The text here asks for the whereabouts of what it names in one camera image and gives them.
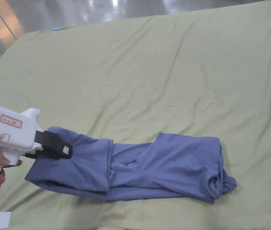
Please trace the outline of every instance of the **fabric fold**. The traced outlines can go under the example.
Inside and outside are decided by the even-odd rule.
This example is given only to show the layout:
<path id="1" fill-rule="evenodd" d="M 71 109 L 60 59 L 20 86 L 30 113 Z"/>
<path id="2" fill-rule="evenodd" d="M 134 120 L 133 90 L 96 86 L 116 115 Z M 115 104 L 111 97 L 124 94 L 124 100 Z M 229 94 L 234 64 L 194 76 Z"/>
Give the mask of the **fabric fold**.
<path id="1" fill-rule="evenodd" d="M 60 127 L 71 159 L 39 155 L 26 176 L 39 187 L 109 201 L 194 197 L 213 202 L 237 183 L 223 168 L 220 140 L 159 133 L 152 143 L 116 144 Z"/>

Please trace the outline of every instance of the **floor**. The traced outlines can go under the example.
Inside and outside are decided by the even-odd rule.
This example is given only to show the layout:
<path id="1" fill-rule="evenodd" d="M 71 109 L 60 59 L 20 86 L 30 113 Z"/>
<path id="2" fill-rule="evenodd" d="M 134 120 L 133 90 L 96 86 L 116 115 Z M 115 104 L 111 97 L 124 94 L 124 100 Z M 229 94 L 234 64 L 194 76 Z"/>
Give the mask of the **floor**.
<path id="1" fill-rule="evenodd" d="M 176 14 L 261 0 L 0 0 L 0 13 L 16 37 L 24 33 L 151 15 Z M 0 20 L 0 38 L 15 42 Z"/>

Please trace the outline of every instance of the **white plastic tool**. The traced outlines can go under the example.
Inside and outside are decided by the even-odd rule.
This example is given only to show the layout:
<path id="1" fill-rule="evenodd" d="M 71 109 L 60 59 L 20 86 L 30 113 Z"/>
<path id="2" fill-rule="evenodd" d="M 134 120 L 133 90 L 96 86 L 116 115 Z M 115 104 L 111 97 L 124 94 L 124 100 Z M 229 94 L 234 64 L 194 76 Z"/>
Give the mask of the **white plastic tool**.
<path id="1" fill-rule="evenodd" d="M 36 131 L 44 132 L 36 123 L 39 114 L 35 108 L 18 114 L 0 107 L 0 149 L 10 165 L 16 165 L 25 153 L 34 154 L 35 150 L 43 149 L 41 144 L 34 142 Z M 8 228 L 10 215 L 10 212 L 0 213 L 0 229 Z"/>

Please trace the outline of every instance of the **blue fabric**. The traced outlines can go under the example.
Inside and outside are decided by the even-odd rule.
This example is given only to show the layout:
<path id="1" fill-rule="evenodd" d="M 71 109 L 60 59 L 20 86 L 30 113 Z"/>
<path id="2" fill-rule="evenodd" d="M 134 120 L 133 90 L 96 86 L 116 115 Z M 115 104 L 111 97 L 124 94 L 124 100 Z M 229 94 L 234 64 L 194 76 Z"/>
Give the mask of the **blue fabric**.
<path id="1" fill-rule="evenodd" d="M 73 147 L 71 159 L 39 155 L 26 176 L 58 193 L 108 201 L 194 197 L 213 202 L 237 183 L 223 168 L 220 140 L 159 133 L 155 142 L 115 144 L 60 127 Z"/>

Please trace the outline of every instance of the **mattress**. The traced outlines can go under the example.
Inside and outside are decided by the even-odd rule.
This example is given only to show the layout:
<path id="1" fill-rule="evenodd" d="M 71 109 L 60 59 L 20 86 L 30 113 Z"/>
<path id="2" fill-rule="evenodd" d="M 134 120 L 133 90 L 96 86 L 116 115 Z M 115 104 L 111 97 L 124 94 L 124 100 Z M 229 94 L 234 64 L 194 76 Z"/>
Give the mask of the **mattress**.
<path id="1" fill-rule="evenodd" d="M 0 58 L 0 106 L 117 143 L 219 137 L 238 182 L 213 204 L 101 202 L 30 184 L 24 158 L 0 190 L 9 229 L 271 229 L 271 1 L 25 34 Z"/>

